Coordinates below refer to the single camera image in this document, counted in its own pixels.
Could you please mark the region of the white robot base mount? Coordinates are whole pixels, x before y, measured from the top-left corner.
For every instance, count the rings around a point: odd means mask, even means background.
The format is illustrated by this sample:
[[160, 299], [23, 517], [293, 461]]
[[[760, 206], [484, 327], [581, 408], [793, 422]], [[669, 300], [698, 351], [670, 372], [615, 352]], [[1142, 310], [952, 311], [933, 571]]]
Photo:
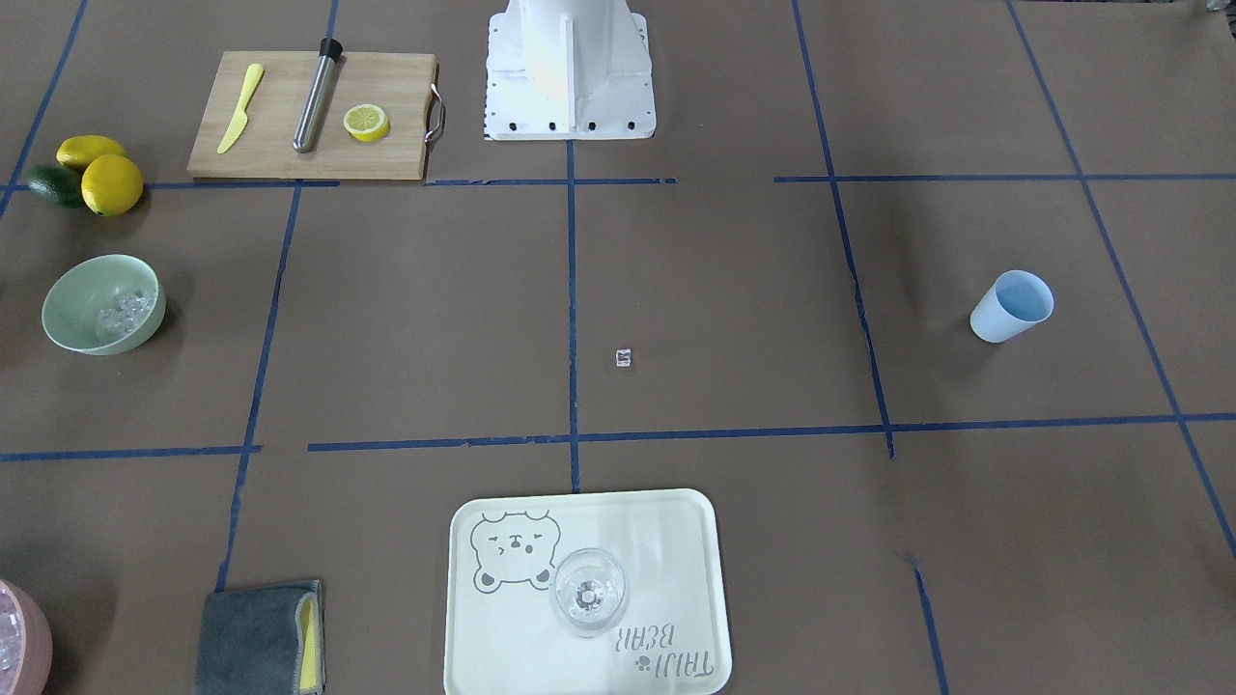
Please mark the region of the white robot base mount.
[[658, 132], [653, 49], [625, 1], [510, 1], [487, 30], [483, 136], [613, 141]]

